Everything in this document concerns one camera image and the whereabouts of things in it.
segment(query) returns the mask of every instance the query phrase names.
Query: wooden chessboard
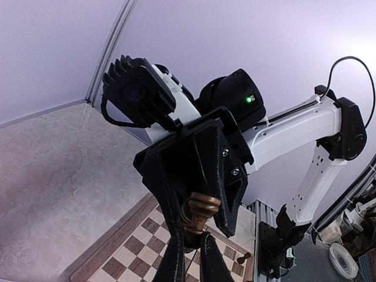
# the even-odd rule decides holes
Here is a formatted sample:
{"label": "wooden chessboard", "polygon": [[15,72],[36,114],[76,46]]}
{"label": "wooden chessboard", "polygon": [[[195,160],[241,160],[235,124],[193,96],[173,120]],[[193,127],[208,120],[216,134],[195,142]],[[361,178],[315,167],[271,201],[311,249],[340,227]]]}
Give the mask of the wooden chessboard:
{"label": "wooden chessboard", "polygon": [[[151,282],[166,251],[170,233],[160,207],[155,205],[153,209],[148,210],[151,211],[145,219],[139,220],[137,226],[134,223],[132,224],[132,232],[124,238],[116,250],[108,255],[106,260],[103,258],[103,252],[108,248],[102,250],[102,253],[99,249],[89,259],[89,261],[95,263],[84,263],[71,275],[70,281]],[[240,265],[236,260],[247,251],[210,227],[207,228],[207,231],[211,232],[216,239],[218,248],[223,254],[223,260],[234,281],[252,281],[253,257],[248,259],[243,265]],[[99,264],[96,257],[97,260],[101,259],[103,263]],[[185,261],[186,282],[200,281],[199,250],[186,254]]]}

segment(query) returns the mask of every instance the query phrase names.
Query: wooden border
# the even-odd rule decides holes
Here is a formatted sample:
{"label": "wooden border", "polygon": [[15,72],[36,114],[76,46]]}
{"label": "wooden border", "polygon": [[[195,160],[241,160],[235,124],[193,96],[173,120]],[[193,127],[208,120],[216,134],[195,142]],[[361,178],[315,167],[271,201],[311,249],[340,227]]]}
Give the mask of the wooden border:
{"label": "wooden border", "polygon": [[151,193],[142,198],[121,219],[124,223],[115,230],[77,270],[69,277],[70,282],[88,281],[96,270],[121,246],[142,221],[156,208],[157,200]]}
{"label": "wooden border", "polygon": [[[218,238],[219,240],[221,240],[223,243],[230,246],[231,248],[237,250],[239,253],[245,254],[248,252],[246,249],[230,241],[228,238],[226,238],[225,236],[223,236],[222,234],[220,234],[213,228],[208,227],[206,231],[210,232],[211,234],[214,235],[214,237]],[[246,269],[244,269],[243,282],[253,281],[253,269],[254,269],[254,255],[251,254],[251,257],[247,260]]]}

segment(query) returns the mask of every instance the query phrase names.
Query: wooden chess piece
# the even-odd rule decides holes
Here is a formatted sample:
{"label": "wooden chess piece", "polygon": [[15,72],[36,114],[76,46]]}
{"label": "wooden chess piece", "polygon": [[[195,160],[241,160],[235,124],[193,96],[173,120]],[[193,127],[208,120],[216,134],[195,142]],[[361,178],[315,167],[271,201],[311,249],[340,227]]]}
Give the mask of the wooden chess piece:
{"label": "wooden chess piece", "polygon": [[250,253],[245,253],[245,255],[243,257],[238,257],[237,259],[237,263],[239,264],[243,264],[247,259],[249,259],[251,257],[251,254]]}
{"label": "wooden chess piece", "polygon": [[189,245],[199,246],[206,222],[218,212],[220,205],[219,199],[198,192],[192,192],[183,203],[177,223]]}

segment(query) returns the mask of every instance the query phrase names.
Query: screw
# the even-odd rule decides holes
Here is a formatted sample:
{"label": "screw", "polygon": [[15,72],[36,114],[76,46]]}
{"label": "screw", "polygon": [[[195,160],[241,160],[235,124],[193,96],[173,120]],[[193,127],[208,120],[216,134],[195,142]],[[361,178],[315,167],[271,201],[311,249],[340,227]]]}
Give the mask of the screw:
{"label": "screw", "polygon": [[222,151],[222,156],[223,157],[228,157],[229,156],[229,150],[228,149],[224,149],[223,151]]}
{"label": "screw", "polygon": [[240,170],[236,167],[236,168],[233,169],[233,171],[231,172],[231,174],[233,176],[238,176],[240,174]]}

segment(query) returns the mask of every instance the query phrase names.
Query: wall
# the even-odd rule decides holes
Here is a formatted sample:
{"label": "wall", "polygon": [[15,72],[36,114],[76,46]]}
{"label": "wall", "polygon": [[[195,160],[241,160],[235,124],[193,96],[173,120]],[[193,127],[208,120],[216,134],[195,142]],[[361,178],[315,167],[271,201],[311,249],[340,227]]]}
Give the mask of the wall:
{"label": "wall", "polygon": [[122,2],[0,1],[0,125],[85,98]]}
{"label": "wall", "polygon": [[[268,115],[294,106],[326,84],[331,65],[359,56],[376,74],[373,1],[139,1],[125,26],[114,59],[144,57],[169,68],[198,97],[213,78],[245,69],[263,94]],[[332,89],[371,110],[371,85],[357,62],[335,70]],[[376,120],[364,153],[340,174],[317,215],[359,175],[376,152]],[[262,167],[249,177],[244,202],[260,199],[279,209],[294,196],[314,143]]]}

